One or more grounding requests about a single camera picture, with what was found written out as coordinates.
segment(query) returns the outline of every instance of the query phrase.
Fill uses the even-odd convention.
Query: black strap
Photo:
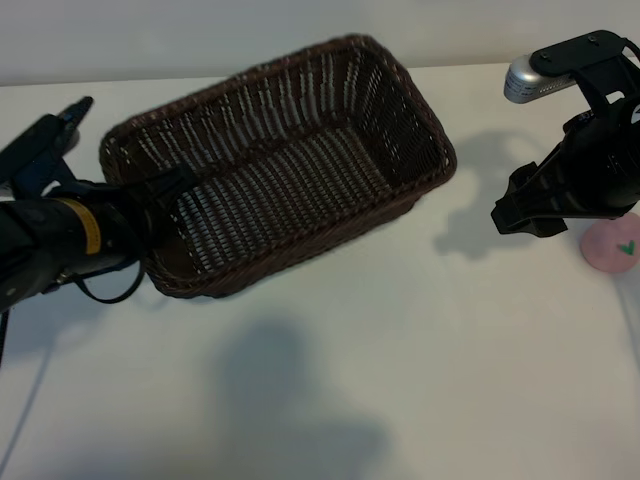
[[[136,279],[133,281],[131,286],[122,295],[115,298],[105,299],[105,298],[96,297],[93,293],[91,293],[91,291],[89,290],[89,287],[87,287],[87,284],[81,278],[76,279],[73,282],[76,285],[78,285],[78,288],[82,291],[82,293],[84,293],[87,297],[91,298],[92,300],[95,300],[96,302],[100,302],[100,303],[106,303],[107,305],[113,305],[114,303],[120,303],[126,300],[127,298],[129,298],[131,295],[133,295],[135,291],[138,289],[138,287],[140,286],[140,284],[142,283],[144,274],[145,274],[144,265],[142,264],[142,261],[140,261],[140,269],[138,270],[138,275],[136,276]]]
[[[127,298],[129,298],[131,295],[133,295],[135,291],[138,289],[138,287],[140,286],[140,284],[142,283],[142,280],[144,279],[144,274],[145,274],[143,258],[146,252],[145,252],[144,245],[142,244],[138,236],[135,234],[135,232],[129,225],[129,222],[127,222],[127,219],[124,218],[124,216],[113,205],[109,204],[108,208],[110,211],[111,220],[116,224],[118,224],[118,226],[121,228],[121,231],[125,233],[125,235],[128,237],[129,244],[133,245],[134,248],[136,249],[136,253],[137,253],[138,261],[140,265],[140,269],[138,270],[138,275],[133,281],[133,284],[122,295],[115,298],[107,298],[107,299],[98,298],[93,293],[91,293],[84,279],[74,278],[72,280],[73,280],[73,283],[75,283],[78,286],[80,291],[84,293],[87,297],[91,298],[92,300],[95,300],[96,302],[105,303],[107,305],[113,305],[114,303],[120,303],[126,300]]]

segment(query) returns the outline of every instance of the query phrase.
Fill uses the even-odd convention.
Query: white wall
[[[354,31],[407,66],[509,61],[639,21],[638,0],[0,0],[0,84],[228,74]]]

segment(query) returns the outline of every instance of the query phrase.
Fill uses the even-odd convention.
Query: white surface
[[[640,276],[588,267],[583,223],[542,240],[500,236],[489,215],[584,101],[512,105],[505,71],[412,71],[458,173],[343,248],[222,301],[147,281],[113,307],[74,287],[20,304],[1,454],[28,414],[2,480],[637,479]],[[209,83],[2,88],[0,144],[93,95],[68,159],[100,179],[108,128]],[[124,276],[94,285],[114,293]]]
[[[345,32],[409,67],[637,34],[637,0],[3,0],[0,84],[227,75]]]

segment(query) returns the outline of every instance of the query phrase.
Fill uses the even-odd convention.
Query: yellow band
[[[69,198],[56,198],[55,200],[68,206],[80,219],[87,237],[87,255],[95,255],[98,253],[102,244],[102,235],[100,235],[100,226],[98,225],[96,217],[91,213],[91,210],[80,202]]]

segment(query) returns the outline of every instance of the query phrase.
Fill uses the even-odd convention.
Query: white table
[[[586,104],[577,89],[510,104],[506,68],[412,71],[458,173],[347,246],[221,301],[147,280],[113,307],[73,286],[18,305],[2,480],[639,478],[640,274],[591,269],[585,222],[543,240],[490,218]],[[215,80],[1,88],[0,144],[92,95],[68,161],[99,180],[111,126]]]

